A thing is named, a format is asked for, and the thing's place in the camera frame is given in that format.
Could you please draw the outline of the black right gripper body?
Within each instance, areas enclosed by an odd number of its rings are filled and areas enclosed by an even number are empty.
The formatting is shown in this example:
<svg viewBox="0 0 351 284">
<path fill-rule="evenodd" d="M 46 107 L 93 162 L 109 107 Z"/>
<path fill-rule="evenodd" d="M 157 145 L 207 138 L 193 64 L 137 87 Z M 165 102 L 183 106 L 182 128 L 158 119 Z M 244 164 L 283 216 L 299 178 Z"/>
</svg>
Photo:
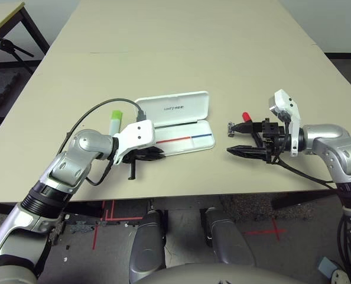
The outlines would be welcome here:
<svg viewBox="0 0 351 284">
<path fill-rule="evenodd" d="M 289 124 L 286 121 L 284 126 L 280 126 L 277 122 L 270 122 L 269 118 L 252 123 L 252 138 L 256 148 L 260 150 L 260 159 L 269 164 L 278 164 L 281 161 L 281 153 L 289 151 L 291 147 Z"/>
</svg>

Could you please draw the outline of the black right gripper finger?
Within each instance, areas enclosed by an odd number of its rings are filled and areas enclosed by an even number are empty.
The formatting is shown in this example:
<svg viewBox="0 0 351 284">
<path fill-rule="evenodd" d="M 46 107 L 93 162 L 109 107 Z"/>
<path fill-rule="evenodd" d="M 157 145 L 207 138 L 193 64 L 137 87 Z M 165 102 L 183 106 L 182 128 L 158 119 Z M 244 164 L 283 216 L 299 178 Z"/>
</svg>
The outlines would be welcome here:
<svg viewBox="0 0 351 284">
<path fill-rule="evenodd" d="M 267 151 L 262 147 L 252 147 L 252 146 L 233 146 L 226 149 L 226 151 L 234 156 L 243 157 L 246 159 L 258 159 L 266 161 Z"/>
<path fill-rule="evenodd" d="M 261 122 L 242 122 L 233 126 L 233 130 L 239 133 L 261 133 Z"/>
</svg>

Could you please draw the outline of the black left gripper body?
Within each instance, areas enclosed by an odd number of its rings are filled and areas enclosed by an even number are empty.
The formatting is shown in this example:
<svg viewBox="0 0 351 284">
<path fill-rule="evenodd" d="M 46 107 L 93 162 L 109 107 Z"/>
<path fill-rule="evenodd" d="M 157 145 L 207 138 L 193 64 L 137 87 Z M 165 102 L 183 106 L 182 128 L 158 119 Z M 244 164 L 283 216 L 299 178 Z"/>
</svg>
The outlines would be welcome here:
<svg viewBox="0 0 351 284">
<path fill-rule="evenodd" d="M 126 164 L 130 165 L 130 173 L 129 173 L 129 180 L 135 180 L 136 179 L 136 161 L 141 160 L 146 154 L 145 149 L 136 149 L 132 150 L 129 153 L 127 153 L 124 158 L 123 162 Z"/>
</svg>

